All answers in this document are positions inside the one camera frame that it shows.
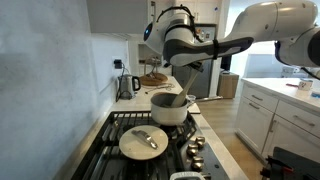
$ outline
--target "saucepan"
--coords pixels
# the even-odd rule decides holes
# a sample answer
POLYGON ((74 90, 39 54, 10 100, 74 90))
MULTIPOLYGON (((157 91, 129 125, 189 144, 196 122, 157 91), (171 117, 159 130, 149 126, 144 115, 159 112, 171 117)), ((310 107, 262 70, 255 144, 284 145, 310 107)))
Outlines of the saucepan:
POLYGON ((181 124, 187 117, 188 102, 184 100, 180 107, 171 107, 177 94, 162 93, 151 98, 151 117, 157 123, 165 126, 181 124))

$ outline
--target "kitchen counter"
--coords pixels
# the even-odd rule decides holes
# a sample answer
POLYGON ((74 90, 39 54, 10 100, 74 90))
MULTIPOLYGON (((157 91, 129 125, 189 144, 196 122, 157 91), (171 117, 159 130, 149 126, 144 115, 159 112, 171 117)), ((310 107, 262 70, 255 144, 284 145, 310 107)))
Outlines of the kitchen counter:
MULTIPOLYGON (((299 78, 244 78, 242 81, 254 88, 263 90, 279 100, 295 103, 300 108, 320 114, 320 98, 311 96, 312 91, 298 90, 297 87, 286 84, 299 85, 299 78)), ((313 79, 312 88, 320 88, 320 81, 313 79)))
MULTIPOLYGON (((175 80, 174 77, 169 77, 167 83, 171 83, 174 85, 174 87, 171 88, 170 91, 168 91, 168 89, 165 89, 165 88, 150 91, 154 87, 143 86, 138 91, 135 98, 131 100, 119 100, 117 103, 115 103, 110 110, 104 113, 104 118, 102 118, 103 120, 97 122, 92 128, 92 130, 90 130, 87 137, 83 140, 79 148, 77 148, 79 150, 77 152, 74 152, 73 156, 70 157, 70 159, 68 160, 69 163, 67 162, 64 167, 64 169, 67 169, 67 170, 64 172, 61 172, 61 174, 64 174, 64 175, 61 175, 61 176, 57 175, 56 179, 59 179, 59 178, 70 179, 70 177, 72 177, 75 169, 79 165, 87 149, 89 148, 93 139, 95 138, 96 134, 101 128, 103 121, 106 119, 106 117, 109 115, 110 112, 112 111, 144 111, 144 110, 150 111, 151 110, 150 99, 155 93, 168 92, 168 93, 178 94, 182 90, 182 88, 180 87, 180 85, 178 84, 178 82, 175 80)), ((201 115, 197 104, 195 103, 191 105, 188 110, 192 114, 193 118, 195 119, 197 126, 200 127, 202 134, 206 138, 206 142, 210 145, 211 149, 213 150, 216 157, 220 161, 228 177, 230 179, 237 179, 237 180, 248 179, 247 176, 239 167, 239 165, 237 164, 237 162, 231 156, 227 148, 221 142, 219 137, 212 130, 208 122, 201 115)))

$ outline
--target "drawer handle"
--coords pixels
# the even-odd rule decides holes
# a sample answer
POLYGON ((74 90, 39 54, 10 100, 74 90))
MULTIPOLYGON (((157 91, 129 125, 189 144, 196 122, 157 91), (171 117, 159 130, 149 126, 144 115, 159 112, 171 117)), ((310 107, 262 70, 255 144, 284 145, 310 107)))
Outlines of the drawer handle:
POLYGON ((274 126, 275 126, 276 123, 277 123, 277 120, 271 121, 270 132, 274 131, 274 126))
POLYGON ((259 98, 259 97, 255 96, 255 95, 252 95, 252 97, 255 98, 255 99, 258 99, 259 101, 263 101, 262 98, 259 98))
POLYGON ((249 105, 252 106, 252 107, 254 107, 254 108, 256 108, 256 109, 260 109, 260 107, 254 105, 254 104, 252 104, 252 103, 249 103, 249 105))
POLYGON ((308 122, 307 120, 304 120, 304 119, 300 118, 300 117, 297 116, 297 115, 294 115, 293 117, 296 118, 296 119, 298 119, 298 120, 300 120, 300 121, 302 121, 302 122, 304 122, 304 123, 306 123, 306 124, 308 124, 308 125, 311 126, 311 127, 316 126, 315 124, 313 124, 313 123, 311 123, 311 122, 308 122))

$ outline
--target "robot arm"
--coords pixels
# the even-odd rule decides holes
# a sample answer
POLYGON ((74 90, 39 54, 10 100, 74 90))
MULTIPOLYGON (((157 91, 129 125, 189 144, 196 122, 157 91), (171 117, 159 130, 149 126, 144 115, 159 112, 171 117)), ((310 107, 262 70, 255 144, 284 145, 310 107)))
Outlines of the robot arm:
POLYGON ((320 28, 314 25, 316 16, 316 5, 306 0, 255 4, 238 16, 227 37, 196 44, 193 17, 187 11, 150 23, 144 41, 170 64, 185 66, 242 52, 254 42, 276 40, 275 54, 279 61, 317 67, 320 28))

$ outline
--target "cooking pot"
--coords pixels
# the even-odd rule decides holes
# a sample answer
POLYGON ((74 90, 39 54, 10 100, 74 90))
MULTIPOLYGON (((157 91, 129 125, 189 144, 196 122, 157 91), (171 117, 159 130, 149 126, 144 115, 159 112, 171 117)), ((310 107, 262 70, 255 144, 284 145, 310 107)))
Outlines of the cooking pot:
POLYGON ((125 74, 118 77, 119 80, 119 91, 120 99, 132 99, 134 98, 135 91, 139 91, 141 83, 139 77, 125 74))
POLYGON ((165 126, 181 124, 187 117, 188 103, 183 102, 180 107, 171 107, 177 94, 162 93, 151 98, 151 117, 154 121, 165 126))

